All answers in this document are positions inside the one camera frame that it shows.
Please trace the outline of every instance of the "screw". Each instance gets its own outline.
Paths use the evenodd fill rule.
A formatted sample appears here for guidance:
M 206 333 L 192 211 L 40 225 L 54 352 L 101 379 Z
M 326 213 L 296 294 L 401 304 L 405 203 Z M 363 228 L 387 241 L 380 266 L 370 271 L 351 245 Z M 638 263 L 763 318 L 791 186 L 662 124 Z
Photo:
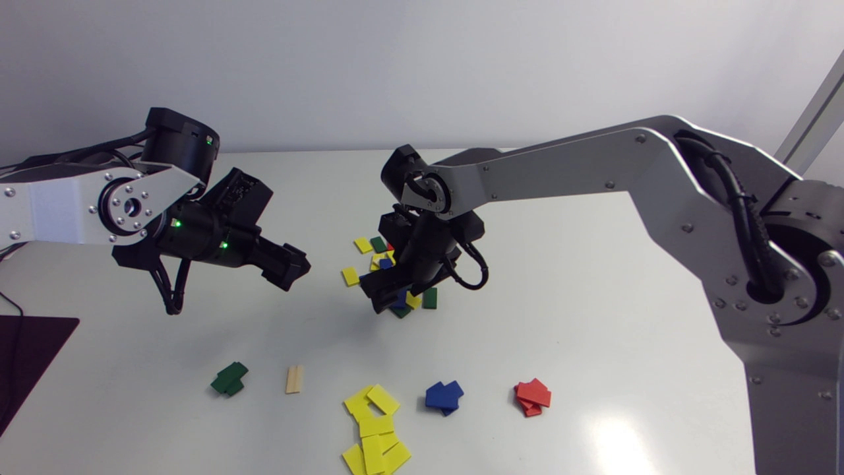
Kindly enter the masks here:
M 826 252 L 820 255 L 818 262 L 824 267 L 832 267 L 836 264 L 836 258 L 832 256 L 832 253 Z

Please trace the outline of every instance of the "blue block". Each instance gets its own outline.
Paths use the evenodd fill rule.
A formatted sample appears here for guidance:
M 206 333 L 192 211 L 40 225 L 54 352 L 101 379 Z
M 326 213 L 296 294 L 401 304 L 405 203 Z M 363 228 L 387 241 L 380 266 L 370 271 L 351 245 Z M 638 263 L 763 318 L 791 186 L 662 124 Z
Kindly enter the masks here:
M 408 291 L 407 289 L 402 289 L 396 293 L 396 297 L 398 300 L 392 303 L 390 307 L 392 308 L 405 308 L 408 306 Z

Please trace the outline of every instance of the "cluster of blocks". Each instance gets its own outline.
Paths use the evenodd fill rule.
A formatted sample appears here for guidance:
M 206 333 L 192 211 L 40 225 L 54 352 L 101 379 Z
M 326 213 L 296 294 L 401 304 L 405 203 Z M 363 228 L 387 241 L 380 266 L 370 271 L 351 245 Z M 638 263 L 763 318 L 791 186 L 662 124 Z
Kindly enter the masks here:
M 455 412 L 460 406 L 457 400 L 463 396 L 463 389 L 456 381 L 443 385 L 442 381 L 425 392 L 425 405 L 442 411 L 443 416 Z
M 358 237 L 354 240 L 355 247 L 361 254 L 368 254 L 374 252 L 372 261 L 370 262 L 370 272 L 375 272 L 382 269 L 389 269 L 396 264 L 393 257 L 395 249 L 390 243 L 385 243 L 381 236 L 376 236 L 372 239 L 365 237 Z M 356 286 L 360 284 L 360 278 L 354 267 L 347 267 L 341 271 L 343 279 L 346 282 L 346 287 Z M 398 300 L 390 306 L 392 311 L 398 318 L 403 319 L 408 314 L 417 308 L 436 308 L 437 305 L 437 290 L 432 287 L 422 293 L 422 296 L 414 296 L 408 289 L 403 289 L 398 293 Z
M 392 424 L 392 415 L 401 405 L 381 385 L 366 386 L 344 405 L 360 429 L 360 444 L 343 452 L 353 475 L 392 475 L 410 459 L 410 451 L 398 439 Z M 371 406 L 383 415 L 375 415 Z
M 516 390 L 516 401 L 522 406 L 526 418 L 538 416 L 543 407 L 551 407 L 551 391 L 539 379 L 519 383 L 513 389 Z

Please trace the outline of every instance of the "black cord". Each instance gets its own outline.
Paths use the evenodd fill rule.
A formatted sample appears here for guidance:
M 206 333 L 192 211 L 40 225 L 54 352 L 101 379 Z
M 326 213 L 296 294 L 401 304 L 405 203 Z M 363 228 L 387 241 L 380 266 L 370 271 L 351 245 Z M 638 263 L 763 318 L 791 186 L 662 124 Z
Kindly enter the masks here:
M 446 267 L 448 274 L 454 279 L 455 282 L 467 288 L 469 290 L 479 290 L 483 286 L 486 285 L 486 282 L 490 279 L 490 268 L 486 264 L 486 260 L 484 260 L 484 256 L 480 254 L 480 252 L 472 245 L 472 243 L 458 243 L 460 247 L 466 251 L 466 254 L 469 255 L 475 262 L 478 263 L 480 266 L 480 282 L 477 284 L 470 284 L 463 280 L 460 275 L 454 270 L 454 265 L 447 257 L 443 260 L 442 264 Z
M 675 137 L 681 148 L 690 150 L 703 159 L 704 164 L 718 175 L 727 192 L 727 202 L 733 212 L 738 247 L 741 250 L 744 267 L 750 279 L 751 288 L 761 292 L 763 300 L 775 302 L 782 296 L 782 283 L 774 267 L 770 238 L 765 223 L 754 207 L 753 196 L 744 192 L 744 187 L 730 167 L 730 160 L 723 153 L 713 149 L 702 139 Z
M 11 303 L 19 313 L 19 317 L 17 318 L 17 322 L 14 328 L 14 336 L 12 336 L 12 345 L 9 348 L 9 357 L 8 357 L 8 378 L 6 381 L 6 401 L 3 403 L 3 411 L 0 412 L 0 422 L 6 420 L 6 416 L 8 415 L 8 410 L 12 406 L 12 399 L 14 398 L 14 364 L 15 359 L 18 356 L 18 346 L 20 342 L 20 334 L 21 329 L 24 327 L 24 310 L 18 305 L 14 300 L 7 297 L 5 293 L 0 292 L 0 297 L 3 298 L 6 302 Z

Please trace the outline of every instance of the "white table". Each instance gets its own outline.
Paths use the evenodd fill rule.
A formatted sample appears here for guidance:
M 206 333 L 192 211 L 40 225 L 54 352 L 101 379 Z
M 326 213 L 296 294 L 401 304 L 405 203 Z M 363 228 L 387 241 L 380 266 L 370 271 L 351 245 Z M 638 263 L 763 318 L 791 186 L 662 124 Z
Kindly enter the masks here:
M 341 401 L 375 383 L 402 403 L 414 456 L 400 474 L 753 472 L 742 365 L 626 194 L 486 205 L 486 288 L 449 281 L 437 310 L 374 314 L 340 270 L 368 268 L 352 240 L 390 210 L 390 153 L 218 159 L 212 182 L 237 166 L 275 191 L 263 236 L 313 265 L 290 293 L 254 267 L 196 264 L 168 316 L 149 275 L 107 247 L 33 243 L 2 263 L 0 290 L 28 314 L 82 323 L 0 439 L 0 473 L 342 474 L 356 425 Z M 225 399 L 208 385 L 232 361 L 249 374 Z M 292 364 L 304 390 L 287 396 Z M 533 377 L 554 396 L 526 419 L 512 386 Z M 427 410 L 425 389 L 453 379 L 460 409 Z

